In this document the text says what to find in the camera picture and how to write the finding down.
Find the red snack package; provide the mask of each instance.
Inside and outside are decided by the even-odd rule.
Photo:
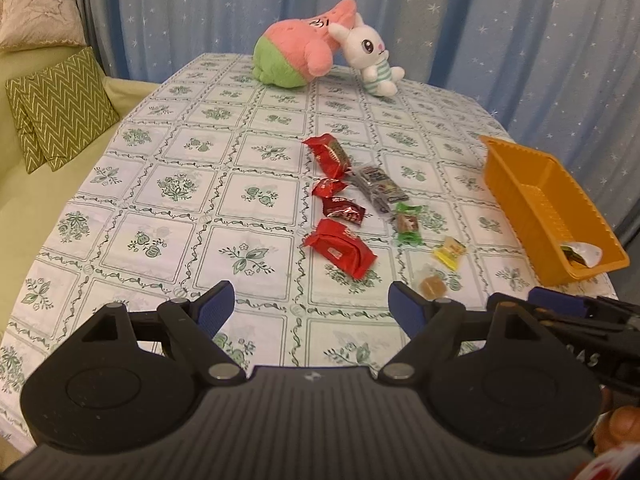
[[[360,225],[364,218],[365,209],[351,200],[341,196],[322,199],[322,214],[328,217],[344,218],[349,222]]]
[[[311,194],[320,198],[327,198],[341,192],[345,187],[347,185],[336,178],[324,178],[316,184]]]
[[[351,167],[349,156],[342,149],[340,142],[331,134],[311,137],[303,140],[302,144],[311,148],[320,168],[329,178],[341,178]]]
[[[330,218],[319,221],[318,227],[305,238],[303,245],[313,247],[355,280],[364,278],[365,272],[377,258],[360,237]]]

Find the pink starfish plush toy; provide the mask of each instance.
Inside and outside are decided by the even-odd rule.
[[[320,16],[274,23],[255,44],[254,77],[265,84],[295,88],[327,74],[340,47],[329,36],[329,24],[351,28],[355,15],[356,1],[343,0]]]

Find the pink plush arm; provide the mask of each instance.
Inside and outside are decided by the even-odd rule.
[[[314,77],[326,75],[334,64],[334,54],[324,40],[311,40],[305,47],[305,60]]]

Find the zigzag pattern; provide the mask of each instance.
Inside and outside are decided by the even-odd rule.
[[[53,171],[120,120],[100,82],[91,47],[22,78],[19,91]]]
[[[33,124],[24,110],[24,106],[22,106],[22,95],[19,91],[20,78],[9,79],[4,86],[9,99],[9,106],[11,107],[11,114],[14,116],[15,131],[18,133],[18,139],[20,140],[24,165],[27,173],[33,173],[47,159],[44,158],[44,153],[42,153],[38,144],[38,137],[33,131]]]

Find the table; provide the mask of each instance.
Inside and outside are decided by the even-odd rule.
[[[0,430],[18,449],[33,445],[19,407],[25,379],[110,301],[152,310],[230,280],[236,310],[215,342],[248,372],[257,364],[376,372],[407,342],[386,306],[389,284],[413,283],[446,235],[468,249],[458,271],[443,274],[450,297],[468,308],[498,291],[524,298],[538,284],[482,179],[479,135],[510,138],[475,101],[412,81],[393,98],[373,97],[345,67],[285,90],[258,83],[251,68],[250,56],[227,54],[183,67],[122,121],[66,205],[0,348]],[[378,256],[359,282],[302,248],[322,218],[311,195],[322,173],[300,141],[325,132],[423,206],[424,244],[399,247],[358,190],[343,192],[367,207],[353,231]],[[604,275],[559,290],[614,295]]]

